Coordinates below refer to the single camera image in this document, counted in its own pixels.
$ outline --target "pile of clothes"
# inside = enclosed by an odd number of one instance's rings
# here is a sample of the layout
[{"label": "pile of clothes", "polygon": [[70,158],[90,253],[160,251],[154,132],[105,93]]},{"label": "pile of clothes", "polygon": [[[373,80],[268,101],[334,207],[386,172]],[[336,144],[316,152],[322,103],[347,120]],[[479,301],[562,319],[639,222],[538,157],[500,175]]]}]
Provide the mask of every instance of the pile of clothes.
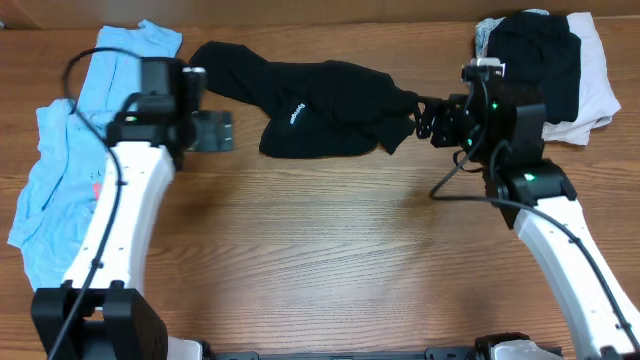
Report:
[{"label": "pile of clothes", "polygon": [[542,137],[587,145],[591,129],[620,110],[590,13],[528,10],[476,26],[476,56],[506,63],[505,80],[538,86],[547,107]]},{"label": "pile of clothes", "polygon": [[[142,21],[138,30],[104,27],[97,46],[173,57],[182,35]],[[592,128],[620,109],[607,78],[604,49],[589,13],[542,10],[487,19],[476,28],[477,56],[507,64],[505,81],[537,86],[547,105],[545,140],[586,145]],[[191,58],[207,70],[207,88],[260,107],[270,118],[259,150],[277,158],[362,155],[379,144],[393,154],[410,136],[419,96],[391,76],[355,64],[269,62],[243,45],[209,42]],[[102,133],[131,93],[139,61],[94,54],[78,108]],[[105,149],[56,100],[36,111],[42,157],[18,199],[9,244],[22,250],[34,289],[57,287],[84,240],[102,182]]]}]

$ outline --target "black mount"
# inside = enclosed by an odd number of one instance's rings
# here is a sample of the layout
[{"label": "black mount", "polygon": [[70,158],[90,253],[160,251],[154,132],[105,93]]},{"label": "black mount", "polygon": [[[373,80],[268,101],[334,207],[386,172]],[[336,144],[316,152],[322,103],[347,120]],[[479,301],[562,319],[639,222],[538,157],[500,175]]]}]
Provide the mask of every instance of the black mount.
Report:
[{"label": "black mount", "polygon": [[[231,151],[231,113],[200,111],[206,83],[202,68],[174,58],[148,57],[141,62],[141,90],[131,94],[107,126],[107,143],[148,141],[166,146],[176,171],[184,152]],[[137,104],[136,111],[130,110]]]},{"label": "black mount", "polygon": [[[167,328],[136,289],[114,281],[109,289],[88,289],[81,310],[62,342],[59,359],[166,359]],[[59,289],[38,289],[31,318],[47,353],[80,290],[71,281]],[[103,320],[86,319],[102,307]]]}]

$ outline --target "light blue shirt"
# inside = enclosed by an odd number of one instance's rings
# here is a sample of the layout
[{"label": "light blue shirt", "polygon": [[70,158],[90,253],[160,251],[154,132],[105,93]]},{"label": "light blue shirt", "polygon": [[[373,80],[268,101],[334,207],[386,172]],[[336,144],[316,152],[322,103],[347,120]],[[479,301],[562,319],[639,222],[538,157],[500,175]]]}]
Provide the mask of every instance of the light blue shirt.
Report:
[{"label": "light blue shirt", "polygon": [[[147,20],[138,30],[105,26],[97,47],[130,50],[140,56],[174,57],[182,35]],[[116,52],[91,58],[78,109],[104,135],[129,94],[140,91],[140,61]],[[36,110],[40,160],[20,193],[9,244],[19,247],[31,286],[59,287],[91,222],[96,207],[93,186],[102,183],[104,146],[65,100]]]}]

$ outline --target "white arm segment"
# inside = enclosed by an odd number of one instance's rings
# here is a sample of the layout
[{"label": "white arm segment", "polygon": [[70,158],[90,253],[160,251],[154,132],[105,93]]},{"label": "white arm segment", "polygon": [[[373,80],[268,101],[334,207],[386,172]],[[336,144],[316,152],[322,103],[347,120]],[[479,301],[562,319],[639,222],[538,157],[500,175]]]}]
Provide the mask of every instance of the white arm segment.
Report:
[{"label": "white arm segment", "polygon": [[[144,296],[144,266],[156,221],[158,207],[167,186],[173,180],[174,167],[164,146],[148,142],[119,142],[113,148],[122,169],[120,205],[102,255],[104,267],[98,269],[91,288],[107,289],[113,280],[122,280],[125,288],[135,288]],[[64,280],[74,288],[82,287],[107,226],[116,193],[116,170],[107,154],[106,176],[96,211],[78,256]]]},{"label": "white arm segment", "polygon": [[[535,207],[565,224],[594,258],[622,313],[640,338],[640,314],[633,306],[602,257],[577,200],[555,197],[538,200]],[[619,354],[633,352],[624,330],[616,328],[618,319],[589,263],[567,236],[545,219],[522,210],[514,230],[542,268],[569,326],[578,359],[597,358],[600,349],[613,346]]]}]

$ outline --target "black wire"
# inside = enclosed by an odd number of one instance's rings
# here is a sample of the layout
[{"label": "black wire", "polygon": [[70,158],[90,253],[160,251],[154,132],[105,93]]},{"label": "black wire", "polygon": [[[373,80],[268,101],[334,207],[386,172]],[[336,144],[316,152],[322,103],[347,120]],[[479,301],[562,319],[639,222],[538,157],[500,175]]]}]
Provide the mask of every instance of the black wire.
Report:
[{"label": "black wire", "polygon": [[58,335],[56,336],[56,340],[54,341],[53,346],[51,347],[51,351],[49,351],[49,358],[48,358],[49,360],[54,360],[54,358],[60,351],[62,342],[64,341],[66,336],[69,334],[69,331],[71,330],[71,326],[76,321],[76,317],[78,316],[78,312],[80,311],[80,307],[82,306],[82,299],[85,297],[87,290],[89,289],[89,286],[91,285],[91,282],[93,281],[93,278],[96,275],[96,271],[98,271],[98,268],[102,267],[102,263],[100,262],[100,259],[102,258],[102,254],[104,253],[104,249],[107,245],[107,240],[109,239],[109,233],[111,232],[111,228],[113,227],[113,222],[115,221],[115,218],[116,218],[116,212],[118,210],[118,205],[120,204],[120,195],[122,193],[122,185],[125,185],[122,182],[122,169],[120,168],[120,162],[118,161],[118,157],[113,152],[113,150],[109,147],[109,145],[107,144],[107,141],[104,138],[102,138],[102,136],[100,136],[100,133],[98,133],[98,130],[96,130],[93,127],[93,125],[91,125],[89,120],[87,120],[84,114],[82,114],[82,112],[80,112],[80,110],[77,109],[78,101],[71,95],[71,90],[69,89],[69,76],[71,75],[71,69],[73,68],[73,66],[78,61],[80,61],[80,59],[82,59],[83,57],[97,53],[97,52],[103,52],[103,51],[115,51],[115,52],[119,52],[122,54],[132,56],[134,58],[140,59],[140,56],[132,53],[131,51],[118,49],[118,48],[111,48],[111,47],[98,47],[94,49],[85,50],[80,54],[76,55],[75,57],[73,57],[71,60],[69,60],[69,63],[67,64],[67,67],[64,70],[64,74],[62,75],[64,97],[71,103],[71,113],[75,112],[75,114],[80,118],[80,120],[82,120],[84,125],[105,146],[105,148],[107,149],[107,152],[113,159],[113,164],[114,164],[114,167],[116,168],[117,180],[116,180],[116,195],[113,200],[113,207],[111,208],[111,214],[109,215],[109,220],[104,229],[102,240],[100,240],[98,251],[96,251],[96,255],[91,261],[91,268],[89,269],[89,273],[87,274],[87,277],[84,280],[84,284],[82,285],[82,288],[78,293],[78,297],[76,298],[76,301],[73,303],[73,306],[71,306],[71,310],[69,310],[69,314],[67,315],[67,318],[62,324],[62,327],[60,328]]},{"label": "black wire", "polygon": [[[458,150],[458,151],[453,153],[453,163],[454,164],[458,165],[460,163],[458,161],[458,156],[460,154],[462,154],[463,152],[464,152],[464,150]],[[475,174],[475,173],[481,172],[482,170],[484,170],[484,168],[482,166],[480,166],[480,167],[477,167],[475,169],[465,169],[464,166],[461,166],[460,170],[462,170],[464,172],[467,172],[467,173],[470,173],[470,174]]]},{"label": "black wire", "polygon": [[[587,262],[589,263],[589,266],[591,267],[591,270],[593,271],[593,273],[595,274],[596,278],[598,279],[598,283],[600,283],[600,286],[602,287],[602,290],[604,291],[605,296],[607,297],[607,300],[611,304],[611,308],[613,309],[614,314],[618,318],[618,322],[620,323],[619,327],[624,330],[625,334],[629,338],[629,341],[633,345],[634,350],[637,351],[637,352],[640,352],[640,343],[638,342],[638,339],[636,338],[635,334],[631,330],[631,324],[629,324],[629,322],[625,318],[624,314],[622,313],[622,310],[620,309],[620,305],[618,304],[618,302],[616,301],[615,297],[613,296],[611,288],[607,284],[607,280],[604,278],[604,275],[602,274],[602,271],[600,271],[600,268],[598,267],[598,264],[596,264],[595,259],[593,258],[593,256],[591,256],[591,254],[589,253],[587,248],[584,246],[584,244],[582,243],[582,240],[579,237],[577,237],[574,233],[572,233],[571,230],[569,230],[569,228],[567,228],[566,226],[561,224],[558,220],[554,219],[553,217],[547,215],[546,213],[544,213],[544,212],[542,212],[542,211],[540,211],[538,209],[535,209],[534,207],[531,207],[529,205],[525,205],[525,204],[522,204],[522,203],[519,203],[519,202],[516,202],[516,201],[505,200],[505,199],[496,199],[496,198],[483,197],[483,196],[467,196],[467,195],[437,196],[436,195],[438,190],[440,190],[440,188],[442,188],[442,186],[444,186],[444,184],[446,184],[453,177],[453,175],[455,175],[458,172],[458,170],[462,169],[464,164],[469,160],[469,158],[471,158],[471,156],[473,156],[473,153],[475,153],[475,151],[479,148],[480,143],[482,141],[484,141],[484,136],[486,135],[486,124],[488,124],[488,111],[489,111],[489,101],[488,100],[489,99],[488,99],[486,86],[484,86],[484,82],[482,83],[482,85],[483,85],[484,94],[485,94],[486,109],[485,109],[485,127],[483,128],[482,134],[480,135],[480,141],[478,141],[471,148],[471,150],[469,151],[467,156],[465,156],[462,159],[462,161],[460,161],[460,163],[456,165],[456,167],[454,167],[451,171],[449,171],[449,173],[444,178],[442,178],[442,180],[440,180],[440,182],[438,182],[438,184],[436,184],[436,186],[434,186],[433,189],[431,189],[431,191],[429,192],[429,196],[431,197],[431,199],[436,200],[436,201],[477,201],[477,202],[485,202],[485,203],[490,203],[490,204],[499,205],[499,206],[514,207],[514,208],[517,208],[517,209],[520,209],[520,210],[530,211],[531,213],[533,213],[533,214],[535,214],[537,216],[540,216],[541,218],[543,218],[543,219],[547,220],[548,222],[550,222],[551,224],[553,224],[560,231],[562,231],[565,235],[567,235],[567,237],[569,237],[569,239],[570,239],[570,241],[572,243],[576,244],[576,246],[578,247],[578,249],[580,250],[580,252],[584,256],[584,258],[587,260]],[[509,149],[508,146],[509,146],[508,143],[506,143],[506,145],[504,145],[502,142],[500,142],[498,144],[498,146],[496,147],[496,149],[494,149],[494,151],[491,154],[491,160],[490,160],[489,168],[490,168],[490,171],[492,172],[490,174],[492,179],[495,176],[495,174],[493,172],[496,171],[496,169],[495,169],[495,158],[497,157],[497,154],[499,153],[499,151],[503,147],[507,147]]]}]

